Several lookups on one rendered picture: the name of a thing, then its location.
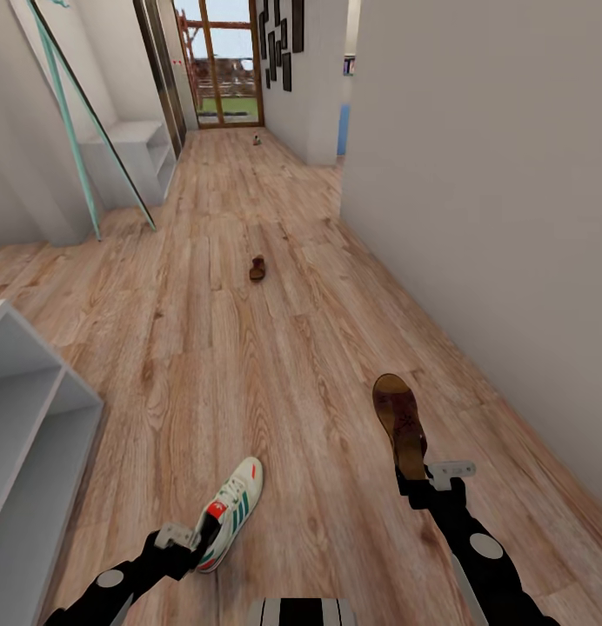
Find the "sandal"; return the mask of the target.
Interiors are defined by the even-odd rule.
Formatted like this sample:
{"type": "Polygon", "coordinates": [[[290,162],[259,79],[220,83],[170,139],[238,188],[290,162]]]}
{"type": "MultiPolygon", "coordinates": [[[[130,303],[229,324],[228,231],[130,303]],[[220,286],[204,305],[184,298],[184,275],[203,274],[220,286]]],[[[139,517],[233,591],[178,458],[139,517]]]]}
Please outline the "sandal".
{"type": "Polygon", "coordinates": [[[266,269],[264,267],[264,256],[257,256],[252,259],[252,269],[250,271],[250,277],[253,282],[258,282],[261,278],[266,276],[266,269]]]}
{"type": "Polygon", "coordinates": [[[372,401],[390,439],[394,463],[406,479],[426,479],[427,441],[412,390],[400,376],[385,373],[373,385],[372,401]]]}

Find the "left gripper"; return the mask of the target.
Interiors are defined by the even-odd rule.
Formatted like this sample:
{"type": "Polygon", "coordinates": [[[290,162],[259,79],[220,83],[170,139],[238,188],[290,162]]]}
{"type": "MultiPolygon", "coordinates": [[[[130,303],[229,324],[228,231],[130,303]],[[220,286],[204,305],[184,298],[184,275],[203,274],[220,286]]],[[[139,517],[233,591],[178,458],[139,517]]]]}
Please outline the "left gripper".
{"type": "Polygon", "coordinates": [[[165,576],[170,576],[174,580],[180,581],[186,574],[186,570],[194,571],[199,561],[208,549],[208,543],[201,545],[199,549],[191,552],[191,549],[184,544],[175,541],[172,547],[161,549],[154,542],[157,538],[157,531],[150,533],[145,542],[144,552],[141,557],[146,557],[152,564],[153,582],[151,587],[157,584],[165,576]]]}

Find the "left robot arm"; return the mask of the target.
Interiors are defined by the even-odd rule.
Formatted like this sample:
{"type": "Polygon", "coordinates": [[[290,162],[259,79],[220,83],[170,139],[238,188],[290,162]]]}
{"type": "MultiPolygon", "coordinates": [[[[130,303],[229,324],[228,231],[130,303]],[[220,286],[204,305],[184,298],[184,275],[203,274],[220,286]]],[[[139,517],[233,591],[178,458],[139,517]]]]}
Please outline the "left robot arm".
{"type": "Polygon", "coordinates": [[[130,606],[162,578],[180,581],[186,570],[196,569],[208,543],[193,552],[188,546],[201,541],[199,532],[166,519],[158,532],[149,534],[140,557],[104,571],[91,590],[69,609],[57,609],[43,626],[122,626],[130,606]]]}

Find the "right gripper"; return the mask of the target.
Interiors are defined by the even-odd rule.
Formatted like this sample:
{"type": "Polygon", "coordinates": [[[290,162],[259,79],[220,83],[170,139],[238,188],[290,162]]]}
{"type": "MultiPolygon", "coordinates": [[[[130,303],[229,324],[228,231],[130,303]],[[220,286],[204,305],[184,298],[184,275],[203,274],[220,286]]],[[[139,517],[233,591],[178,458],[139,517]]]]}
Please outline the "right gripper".
{"type": "Polygon", "coordinates": [[[465,509],[465,483],[462,477],[450,479],[451,490],[437,491],[430,483],[429,478],[409,480],[403,476],[401,469],[395,468],[398,488],[401,496],[408,496],[412,509],[428,509],[438,526],[440,515],[451,507],[465,509]]]}

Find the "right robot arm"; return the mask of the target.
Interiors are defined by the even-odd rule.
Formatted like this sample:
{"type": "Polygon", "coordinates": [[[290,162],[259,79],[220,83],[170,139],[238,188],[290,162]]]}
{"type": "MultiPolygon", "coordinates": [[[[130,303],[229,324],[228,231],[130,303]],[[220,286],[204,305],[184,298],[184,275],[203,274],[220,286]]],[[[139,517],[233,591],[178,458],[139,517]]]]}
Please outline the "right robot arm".
{"type": "Polygon", "coordinates": [[[465,509],[463,476],[475,476],[470,460],[429,463],[430,478],[409,480],[395,468],[401,496],[412,509],[428,509],[451,548],[451,566],[478,626],[561,626],[543,616],[522,591],[504,547],[465,509]]]}

